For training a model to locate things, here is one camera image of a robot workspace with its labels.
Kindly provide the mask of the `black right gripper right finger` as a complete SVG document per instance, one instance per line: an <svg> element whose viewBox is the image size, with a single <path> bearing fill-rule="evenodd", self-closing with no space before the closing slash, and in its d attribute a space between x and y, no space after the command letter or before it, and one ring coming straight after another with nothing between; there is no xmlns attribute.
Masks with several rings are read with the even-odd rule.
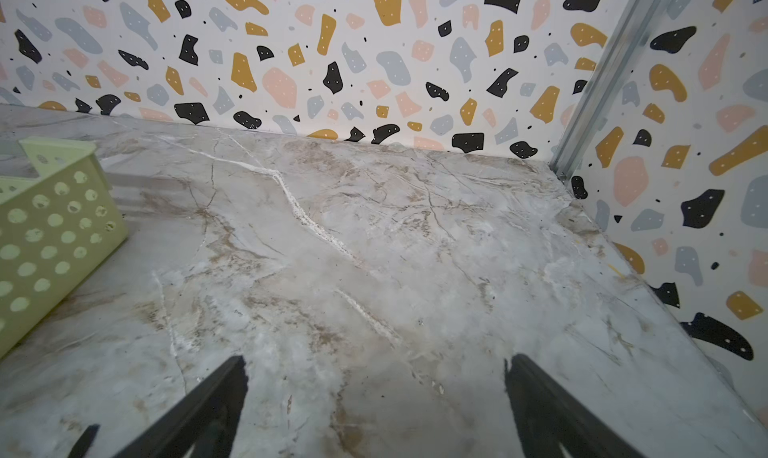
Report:
<svg viewBox="0 0 768 458"><path fill-rule="evenodd" d="M504 383L526 457L639 457L524 354L504 362Z"/></svg>

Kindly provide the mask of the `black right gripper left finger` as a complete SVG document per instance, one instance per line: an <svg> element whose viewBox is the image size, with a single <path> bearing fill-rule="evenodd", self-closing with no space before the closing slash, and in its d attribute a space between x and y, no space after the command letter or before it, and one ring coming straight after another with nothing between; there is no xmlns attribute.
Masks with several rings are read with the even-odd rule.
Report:
<svg viewBox="0 0 768 458"><path fill-rule="evenodd" d="M232 356L117 455L228 457L247 391L245 360Z"/></svg>

